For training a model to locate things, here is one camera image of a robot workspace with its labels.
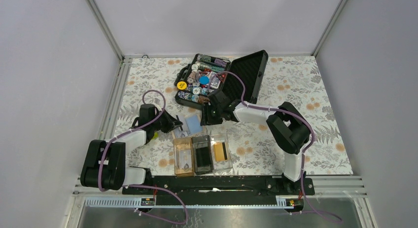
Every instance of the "black box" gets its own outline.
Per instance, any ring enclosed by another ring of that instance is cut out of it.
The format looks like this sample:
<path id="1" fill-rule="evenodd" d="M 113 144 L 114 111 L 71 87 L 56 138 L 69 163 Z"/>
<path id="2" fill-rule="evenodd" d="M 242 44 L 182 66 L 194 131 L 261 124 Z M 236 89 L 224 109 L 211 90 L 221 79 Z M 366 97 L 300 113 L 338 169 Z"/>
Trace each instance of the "black box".
<path id="1" fill-rule="evenodd" d="M 199 61 L 198 58 L 201 58 L 201 56 L 202 54 L 195 55 L 189 68 L 186 69 L 183 73 L 180 73 L 181 76 L 179 77 L 179 81 L 187 82 L 187 78 L 192 73 L 193 64 Z M 220 59 L 211 56 L 209 57 L 211 58 L 210 62 L 214 62 L 216 59 Z M 269 55 L 267 52 L 265 50 L 261 50 L 238 58 L 231 63 L 223 59 L 226 62 L 225 71 L 235 73 L 244 82 L 246 88 L 244 100 L 248 101 L 249 103 L 257 103 L 258 92 L 260 91 L 261 81 L 263 79 L 264 70 L 266 69 L 268 57 Z M 185 97 L 186 95 L 193 96 L 192 89 L 193 88 L 190 86 L 190 84 L 188 84 L 187 89 L 179 90 L 174 97 L 175 101 L 180 105 L 202 110 L 203 102 L 209 101 L 207 94 L 198 94 L 198 100 L 196 100 L 196 96 L 193 97 L 193 100 L 187 99 L 187 97 Z M 222 89 L 222 91 L 230 99 L 240 99 L 243 92 L 241 83 L 234 76 L 227 76 L 225 81 L 221 82 L 218 89 Z"/>

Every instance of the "orange flower pattern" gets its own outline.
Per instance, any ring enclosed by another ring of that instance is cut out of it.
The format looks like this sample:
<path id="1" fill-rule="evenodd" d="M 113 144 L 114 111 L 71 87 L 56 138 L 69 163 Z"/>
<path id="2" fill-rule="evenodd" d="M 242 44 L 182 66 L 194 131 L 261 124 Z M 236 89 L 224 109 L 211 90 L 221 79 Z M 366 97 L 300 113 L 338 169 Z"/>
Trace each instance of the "orange flower pattern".
<path id="1" fill-rule="evenodd" d="M 200 114 L 193 108 L 181 106 L 174 100 L 178 89 L 173 85 L 178 71 L 192 58 L 133 59 L 119 109 L 115 135 L 125 132 L 138 116 L 142 94 L 156 89 L 167 99 L 166 109 L 171 115 L 185 117 Z M 145 101 L 153 103 L 161 98 L 154 93 Z M 346 148 L 325 92 L 314 57 L 271 57 L 263 76 L 257 103 L 279 106 L 291 102 L 312 125 L 317 140 L 306 152 L 305 169 L 308 174 L 352 174 Z M 267 126 L 254 123 L 225 121 L 207 127 L 212 134 L 227 133 L 232 171 L 216 175 L 279 175 L 284 169 L 283 150 L 275 142 Z M 150 168 L 153 175 L 173 175 L 175 155 L 171 134 L 159 132 L 150 143 L 126 156 L 129 166 Z"/>

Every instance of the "tabletop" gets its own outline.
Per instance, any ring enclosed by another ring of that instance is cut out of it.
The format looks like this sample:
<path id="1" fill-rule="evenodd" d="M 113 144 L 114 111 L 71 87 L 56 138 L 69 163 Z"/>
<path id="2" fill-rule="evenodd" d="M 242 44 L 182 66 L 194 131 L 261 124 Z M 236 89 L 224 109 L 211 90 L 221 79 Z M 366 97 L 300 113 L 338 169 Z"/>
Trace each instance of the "tabletop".
<path id="1" fill-rule="evenodd" d="M 174 80 L 193 58 L 133 59 L 115 128 L 118 135 L 138 116 L 142 95 L 150 89 L 161 91 L 171 115 L 200 115 L 200 111 L 181 106 L 174 100 Z M 151 103 L 159 96 L 150 93 Z M 316 142 L 306 151 L 305 169 L 309 175 L 348 175 L 351 165 L 340 135 L 316 60 L 312 56 L 269 57 L 257 104 L 277 107 L 292 103 L 312 125 Z M 284 155 L 268 127 L 254 123 L 225 121 L 207 126 L 211 134 L 226 133 L 233 169 L 215 175 L 280 175 Z M 129 166 L 150 168 L 153 175 L 174 175 L 174 147 L 171 133 L 158 133 L 156 139 L 136 148 L 126 157 Z"/>

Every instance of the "open case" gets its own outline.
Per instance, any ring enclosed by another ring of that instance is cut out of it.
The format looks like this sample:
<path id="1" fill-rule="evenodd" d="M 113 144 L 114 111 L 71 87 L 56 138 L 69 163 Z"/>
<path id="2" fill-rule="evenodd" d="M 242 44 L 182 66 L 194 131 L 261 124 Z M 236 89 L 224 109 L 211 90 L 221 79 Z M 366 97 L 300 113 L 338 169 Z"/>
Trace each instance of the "open case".
<path id="1" fill-rule="evenodd" d="M 187 83 L 187 87 L 184 90 L 179 90 L 175 95 L 175 101 L 181 105 L 192 107 L 198 110 L 202 110 L 202 104 L 209 102 L 207 95 L 210 92 L 202 92 L 200 94 L 193 94 L 193 84 L 187 82 L 187 78 L 192 73 L 192 66 L 199 61 L 202 54 L 196 54 L 192 64 L 183 73 L 179 73 L 180 81 Z M 244 100 L 250 103 L 256 104 L 258 92 L 260 91 L 261 81 L 263 79 L 264 70 L 266 68 L 267 59 L 269 55 L 265 50 L 261 50 L 250 55 L 238 58 L 231 63 L 224 60 L 226 66 L 224 71 L 235 73 L 240 77 L 245 85 L 245 96 Z M 210 57 L 210 62 L 214 62 L 215 57 Z M 239 99 L 243 92 L 241 83 L 233 76 L 226 76 L 224 81 L 220 83 L 218 89 L 221 89 L 230 99 Z"/>

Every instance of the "white wall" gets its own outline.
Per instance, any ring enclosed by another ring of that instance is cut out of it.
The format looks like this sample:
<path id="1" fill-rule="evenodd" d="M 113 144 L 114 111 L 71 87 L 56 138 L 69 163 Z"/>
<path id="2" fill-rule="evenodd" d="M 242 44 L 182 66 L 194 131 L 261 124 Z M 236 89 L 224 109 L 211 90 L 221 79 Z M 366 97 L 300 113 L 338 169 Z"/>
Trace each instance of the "white wall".
<path id="1" fill-rule="evenodd" d="M 85 0 L 0 0 L 0 227 L 56 228 L 118 61 Z"/>
<path id="2" fill-rule="evenodd" d="M 96 0 L 125 54 L 311 53 L 340 0 Z"/>
<path id="3" fill-rule="evenodd" d="M 380 228 L 416 227 L 417 0 L 350 0 L 317 59 Z"/>

